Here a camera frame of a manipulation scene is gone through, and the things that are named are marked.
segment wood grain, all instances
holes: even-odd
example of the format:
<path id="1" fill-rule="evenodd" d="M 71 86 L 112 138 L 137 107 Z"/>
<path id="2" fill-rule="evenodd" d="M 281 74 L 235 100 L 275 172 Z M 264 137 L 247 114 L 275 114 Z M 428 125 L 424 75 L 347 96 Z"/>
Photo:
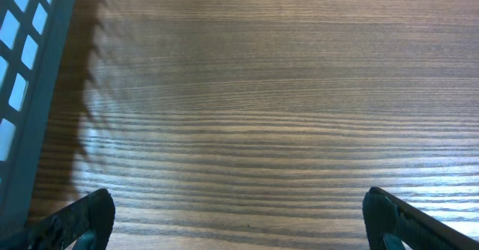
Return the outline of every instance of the wood grain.
<path id="1" fill-rule="evenodd" d="M 365 249 L 380 186 L 479 239 L 479 0 L 78 0 L 30 221 L 111 249 Z"/>

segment brown wood tabletop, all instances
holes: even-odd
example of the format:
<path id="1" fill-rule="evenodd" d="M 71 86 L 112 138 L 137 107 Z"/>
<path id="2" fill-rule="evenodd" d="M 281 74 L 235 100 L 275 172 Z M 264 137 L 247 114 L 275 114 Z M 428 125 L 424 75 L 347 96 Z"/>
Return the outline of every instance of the brown wood tabletop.
<path id="1" fill-rule="evenodd" d="M 30 222 L 111 249 L 367 249 L 379 186 L 479 239 L 479 0 L 77 0 Z"/>

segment dark gray plastic bin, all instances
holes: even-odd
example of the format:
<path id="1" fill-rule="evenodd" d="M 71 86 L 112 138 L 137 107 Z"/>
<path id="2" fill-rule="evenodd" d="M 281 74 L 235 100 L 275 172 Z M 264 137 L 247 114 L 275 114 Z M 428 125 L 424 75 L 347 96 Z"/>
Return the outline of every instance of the dark gray plastic bin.
<path id="1" fill-rule="evenodd" d="M 28 216 L 75 0 L 0 0 L 0 237 Z"/>

